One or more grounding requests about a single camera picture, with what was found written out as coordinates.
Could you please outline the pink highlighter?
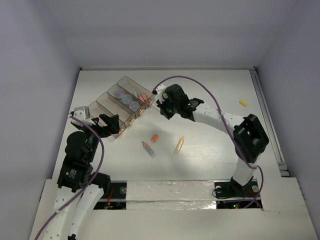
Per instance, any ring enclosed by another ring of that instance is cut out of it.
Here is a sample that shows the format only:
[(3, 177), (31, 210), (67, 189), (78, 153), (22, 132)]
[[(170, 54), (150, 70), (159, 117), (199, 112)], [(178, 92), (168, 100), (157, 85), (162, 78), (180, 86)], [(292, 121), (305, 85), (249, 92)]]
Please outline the pink highlighter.
[(145, 94), (142, 94), (142, 93), (139, 93), (138, 94), (138, 97), (141, 101), (143, 102), (146, 102), (148, 99), (147, 99), (147, 96)]

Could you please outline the clear tape roll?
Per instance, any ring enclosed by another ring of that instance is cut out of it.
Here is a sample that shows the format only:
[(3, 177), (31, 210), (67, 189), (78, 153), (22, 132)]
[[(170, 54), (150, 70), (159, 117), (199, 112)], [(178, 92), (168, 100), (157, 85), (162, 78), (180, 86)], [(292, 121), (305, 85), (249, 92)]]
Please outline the clear tape roll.
[(122, 88), (121, 89), (119, 88), (119, 89), (115, 90), (113, 92), (113, 94), (116, 99), (120, 100), (125, 95), (125, 91)]

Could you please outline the small orange eraser cap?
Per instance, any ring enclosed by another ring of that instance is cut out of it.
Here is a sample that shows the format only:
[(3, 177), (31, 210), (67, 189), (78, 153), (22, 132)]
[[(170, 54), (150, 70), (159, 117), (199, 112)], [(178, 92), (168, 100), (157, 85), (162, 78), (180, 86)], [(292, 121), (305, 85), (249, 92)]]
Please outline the small orange eraser cap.
[(152, 138), (151, 138), (151, 141), (152, 141), (153, 143), (156, 143), (158, 139), (159, 139), (159, 135), (158, 135), (158, 134), (154, 134), (154, 135), (152, 136)]

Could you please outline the yellow highlighter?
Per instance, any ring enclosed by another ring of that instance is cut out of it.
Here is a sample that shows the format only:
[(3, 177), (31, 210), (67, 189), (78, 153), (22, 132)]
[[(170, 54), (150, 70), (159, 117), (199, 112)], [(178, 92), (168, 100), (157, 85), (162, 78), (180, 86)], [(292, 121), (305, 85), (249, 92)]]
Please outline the yellow highlighter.
[(174, 154), (175, 155), (178, 155), (179, 154), (179, 152), (181, 151), (181, 149), (182, 149), (182, 147), (183, 147), (183, 144), (184, 144), (184, 141), (185, 141), (185, 138), (182, 136), (180, 139), (179, 139), (179, 141), (178, 141), (178, 143), (177, 143), (177, 145), (176, 145), (176, 147), (175, 147), (175, 149), (174, 149)]

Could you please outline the grey orange-tipped marker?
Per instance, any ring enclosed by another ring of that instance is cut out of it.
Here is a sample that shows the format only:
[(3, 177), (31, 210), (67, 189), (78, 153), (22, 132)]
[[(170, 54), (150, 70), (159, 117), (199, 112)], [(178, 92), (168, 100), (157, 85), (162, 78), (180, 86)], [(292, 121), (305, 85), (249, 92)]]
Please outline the grey orange-tipped marker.
[(151, 147), (146, 142), (144, 141), (142, 142), (142, 147), (152, 159), (156, 157), (155, 152), (151, 149)]

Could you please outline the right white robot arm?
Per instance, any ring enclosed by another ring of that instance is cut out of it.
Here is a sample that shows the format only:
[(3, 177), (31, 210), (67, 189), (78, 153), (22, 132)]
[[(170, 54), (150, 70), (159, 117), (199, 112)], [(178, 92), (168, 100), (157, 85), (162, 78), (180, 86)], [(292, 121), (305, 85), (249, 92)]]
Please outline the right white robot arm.
[(235, 196), (246, 193), (257, 168), (257, 160), (270, 141), (259, 118), (254, 114), (238, 116), (225, 113), (199, 98), (190, 99), (178, 84), (168, 87), (161, 84), (152, 93), (157, 96), (156, 105), (160, 114), (168, 120), (178, 114), (229, 135), (238, 156), (230, 190)]

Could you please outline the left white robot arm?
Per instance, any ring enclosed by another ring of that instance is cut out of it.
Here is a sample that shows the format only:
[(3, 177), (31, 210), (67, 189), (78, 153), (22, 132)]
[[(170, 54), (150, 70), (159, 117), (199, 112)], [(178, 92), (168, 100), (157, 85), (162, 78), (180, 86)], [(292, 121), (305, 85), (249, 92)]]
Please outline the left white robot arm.
[(74, 110), (69, 117), (77, 131), (66, 140), (53, 212), (36, 239), (79, 239), (80, 230), (98, 200), (112, 194), (111, 177), (94, 170), (91, 163), (98, 146), (104, 146), (102, 139), (120, 132), (119, 116), (100, 114), (90, 118)]

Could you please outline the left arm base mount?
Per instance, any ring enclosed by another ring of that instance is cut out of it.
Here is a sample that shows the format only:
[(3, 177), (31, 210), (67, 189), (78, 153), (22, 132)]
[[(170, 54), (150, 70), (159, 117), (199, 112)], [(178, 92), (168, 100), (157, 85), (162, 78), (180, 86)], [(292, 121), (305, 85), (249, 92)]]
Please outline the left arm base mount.
[(125, 210), (127, 208), (127, 182), (112, 181), (110, 190), (95, 204), (94, 210)]

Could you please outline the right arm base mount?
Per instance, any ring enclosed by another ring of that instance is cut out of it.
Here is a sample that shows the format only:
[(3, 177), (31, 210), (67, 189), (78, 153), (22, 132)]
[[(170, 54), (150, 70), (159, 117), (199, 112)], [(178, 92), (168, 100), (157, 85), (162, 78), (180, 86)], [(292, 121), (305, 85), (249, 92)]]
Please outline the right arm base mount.
[(262, 209), (258, 182), (254, 179), (244, 189), (235, 187), (230, 181), (214, 183), (211, 194), (216, 199), (217, 209)]

